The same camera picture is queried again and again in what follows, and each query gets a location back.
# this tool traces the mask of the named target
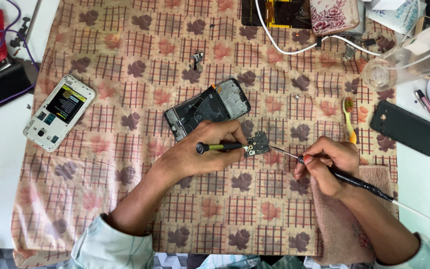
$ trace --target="fingernail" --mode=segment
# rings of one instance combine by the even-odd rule
[[[311,156],[311,155],[309,155],[309,154],[307,154],[307,155],[305,155],[304,157],[303,157],[303,162],[305,163],[305,164],[308,164],[308,163],[310,163],[311,161],[313,161],[313,156]]]

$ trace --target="plastic bottle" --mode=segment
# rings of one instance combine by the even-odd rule
[[[361,77],[376,91],[430,75],[430,27],[369,61]]]

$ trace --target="plaid tablecloth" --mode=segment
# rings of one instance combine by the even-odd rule
[[[361,164],[389,166],[397,181],[395,142],[369,128],[376,104],[394,102],[395,90],[363,84],[360,52],[343,62],[345,44],[328,39],[321,50],[283,55],[240,17],[241,0],[61,0],[33,112],[70,71],[98,95],[57,151],[27,143],[11,220],[18,266],[69,259],[92,220],[175,143],[164,111],[232,77],[252,106],[239,119],[245,135],[265,131],[293,154],[321,135],[346,140],[341,102],[353,97]],[[315,42],[309,30],[271,33],[286,51]],[[372,37],[382,40],[371,50],[395,44],[393,31],[367,20],[364,38]],[[196,50],[205,52],[203,72],[192,68]],[[294,158],[270,152],[180,180],[147,228],[154,250],[320,254],[312,190],[294,167]]]

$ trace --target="black phone case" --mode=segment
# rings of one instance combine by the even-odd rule
[[[380,101],[371,128],[430,157],[430,122],[405,109]]]

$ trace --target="toothbrush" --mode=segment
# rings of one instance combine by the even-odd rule
[[[353,144],[356,144],[356,134],[353,130],[353,127],[351,126],[351,121],[349,120],[349,113],[353,111],[353,99],[351,97],[344,98],[342,106],[344,115],[346,116],[346,125],[348,125],[349,141]]]

